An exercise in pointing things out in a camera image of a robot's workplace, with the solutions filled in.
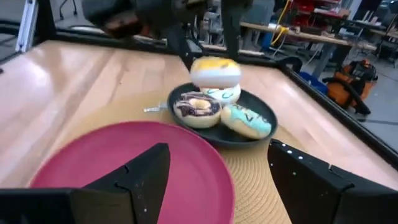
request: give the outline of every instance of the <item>black metal frame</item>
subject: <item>black metal frame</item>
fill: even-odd
[[[140,50],[157,54],[176,55],[171,49],[162,44],[143,44],[142,42],[125,43],[115,40],[104,34],[94,34],[78,30],[67,30],[55,28],[49,0],[39,0],[39,15],[34,44],[37,45],[45,40],[61,40],[79,44],[99,45],[104,47],[114,47],[119,49]],[[195,57],[212,55],[217,57],[227,57],[227,53],[222,50],[206,50],[203,53],[193,53]],[[286,66],[286,60],[278,62],[266,57],[257,55],[239,54],[237,62],[246,65],[262,67],[272,67],[279,69],[284,75],[289,77],[304,92],[310,95],[319,105],[332,114],[341,124],[346,126],[360,140],[366,143],[373,151],[378,153],[386,162],[398,170],[398,152],[386,144],[382,139],[375,136],[372,132],[361,125],[360,122],[352,118],[345,110],[331,101],[319,91],[313,89],[304,79],[298,76],[292,69]]]

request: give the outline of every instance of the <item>shop vacuum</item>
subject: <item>shop vacuum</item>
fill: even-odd
[[[371,89],[378,76],[376,69],[368,60],[354,61],[335,72],[331,78],[324,78],[327,83],[328,96],[344,109],[352,106],[355,113],[368,115],[371,110],[365,105]]]

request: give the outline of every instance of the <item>blue bin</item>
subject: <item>blue bin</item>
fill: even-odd
[[[320,91],[321,93],[327,95],[328,87],[320,82],[317,78],[313,77],[311,74],[307,72],[300,72],[299,74],[305,81],[309,82],[314,89]]]

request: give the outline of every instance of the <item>chair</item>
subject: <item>chair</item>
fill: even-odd
[[[63,20],[62,7],[65,5],[65,3],[67,3],[67,1],[68,0],[63,0],[62,4],[60,6],[60,18],[61,18],[61,20]],[[76,2],[75,2],[75,0],[72,0],[72,1],[73,1],[73,7],[75,8],[75,10],[73,11],[73,15],[76,16],[77,15]]]

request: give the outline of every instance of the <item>donut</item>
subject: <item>donut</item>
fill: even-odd
[[[173,108],[175,114],[192,128],[210,128],[220,121],[221,104],[204,93],[183,93]]]
[[[227,105],[237,102],[241,95],[241,85],[225,89],[201,88],[200,91],[218,100],[222,105]]]
[[[190,70],[192,83],[199,88],[231,88],[239,84],[241,74],[234,60],[218,57],[198,58]]]
[[[224,106],[221,122],[233,131],[251,139],[262,139],[268,136],[272,128],[263,116],[237,104]]]

